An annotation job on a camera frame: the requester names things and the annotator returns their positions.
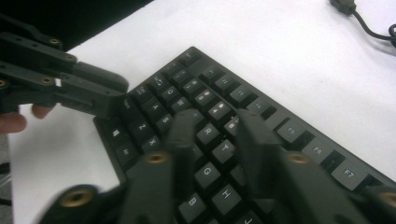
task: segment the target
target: white surface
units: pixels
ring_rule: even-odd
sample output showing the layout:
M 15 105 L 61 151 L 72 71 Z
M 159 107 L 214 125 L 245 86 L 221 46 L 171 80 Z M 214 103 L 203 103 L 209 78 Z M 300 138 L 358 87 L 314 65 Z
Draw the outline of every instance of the white surface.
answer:
M 356 4 L 375 32 L 396 22 L 395 1 Z M 190 46 L 396 180 L 396 49 L 327 0 L 156 0 L 70 53 L 132 88 Z M 16 223 L 69 186 L 117 186 L 92 117 L 58 107 L 29 121 L 10 137 Z

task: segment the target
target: black plug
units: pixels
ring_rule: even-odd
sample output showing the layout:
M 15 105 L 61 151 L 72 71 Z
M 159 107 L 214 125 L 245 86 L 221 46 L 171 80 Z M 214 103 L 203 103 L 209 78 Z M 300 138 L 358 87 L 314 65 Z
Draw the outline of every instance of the black plug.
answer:
M 341 13 L 349 16 L 356 10 L 354 0 L 330 0 L 330 3 L 338 9 Z

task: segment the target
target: black keyboard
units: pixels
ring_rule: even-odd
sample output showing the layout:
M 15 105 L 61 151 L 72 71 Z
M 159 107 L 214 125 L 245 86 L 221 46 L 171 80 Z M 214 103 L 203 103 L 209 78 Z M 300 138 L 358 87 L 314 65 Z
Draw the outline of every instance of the black keyboard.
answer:
M 237 108 L 260 114 L 283 148 L 311 157 L 341 188 L 360 193 L 371 186 L 396 186 L 194 47 L 131 90 L 116 118 L 94 119 L 120 182 L 140 155 L 159 149 L 173 116 L 188 108 L 195 109 L 196 192 L 178 206 L 177 223 L 263 223 L 265 204 L 247 199 L 246 179 L 233 154 Z

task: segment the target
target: fingertip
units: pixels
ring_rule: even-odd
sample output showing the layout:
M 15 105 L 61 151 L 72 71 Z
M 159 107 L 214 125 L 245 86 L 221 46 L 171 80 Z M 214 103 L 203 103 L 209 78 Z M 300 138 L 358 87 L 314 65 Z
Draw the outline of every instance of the fingertip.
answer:
M 41 105 L 32 105 L 32 112 L 38 119 L 45 118 L 48 113 L 53 109 L 53 107 L 44 107 Z
M 0 134 L 21 132 L 26 128 L 26 125 L 26 118 L 19 113 L 0 115 Z

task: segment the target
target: floor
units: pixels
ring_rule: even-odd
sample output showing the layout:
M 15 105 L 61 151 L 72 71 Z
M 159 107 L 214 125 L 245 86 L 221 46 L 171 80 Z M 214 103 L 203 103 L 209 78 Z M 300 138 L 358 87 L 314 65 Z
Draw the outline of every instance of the floor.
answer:
M 0 13 L 61 39 L 68 51 L 131 15 L 152 0 L 1 0 Z M 0 33 L 6 30 L 0 21 Z M 7 136 L 0 135 L 0 164 L 9 162 Z M 0 175 L 0 199 L 11 199 L 10 176 Z M 0 205 L 0 223 L 12 223 L 12 207 Z

